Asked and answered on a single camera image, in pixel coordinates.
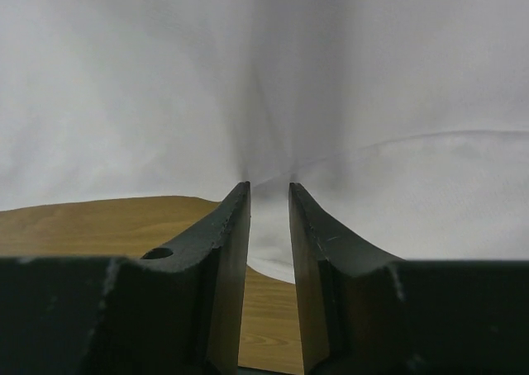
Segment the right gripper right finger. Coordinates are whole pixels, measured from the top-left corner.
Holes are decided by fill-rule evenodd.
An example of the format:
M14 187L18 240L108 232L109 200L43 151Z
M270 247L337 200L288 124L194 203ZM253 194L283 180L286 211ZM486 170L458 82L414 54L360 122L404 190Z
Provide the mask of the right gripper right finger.
M525 261L404 260L288 195L308 374L525 374Z

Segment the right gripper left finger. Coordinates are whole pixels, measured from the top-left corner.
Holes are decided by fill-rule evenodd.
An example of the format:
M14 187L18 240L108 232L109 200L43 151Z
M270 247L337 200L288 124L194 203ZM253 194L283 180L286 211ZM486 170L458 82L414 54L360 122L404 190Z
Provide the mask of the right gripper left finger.
M2 259L2 373L236 373L249 231L239 183L138 259Z

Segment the white t shirt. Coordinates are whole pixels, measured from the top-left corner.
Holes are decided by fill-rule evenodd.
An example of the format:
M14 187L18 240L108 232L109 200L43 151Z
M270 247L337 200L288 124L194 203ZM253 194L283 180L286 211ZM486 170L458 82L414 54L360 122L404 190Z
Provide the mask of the white t shirt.
M405 259L528 256L528 0L1 0L1 207L288 185Z

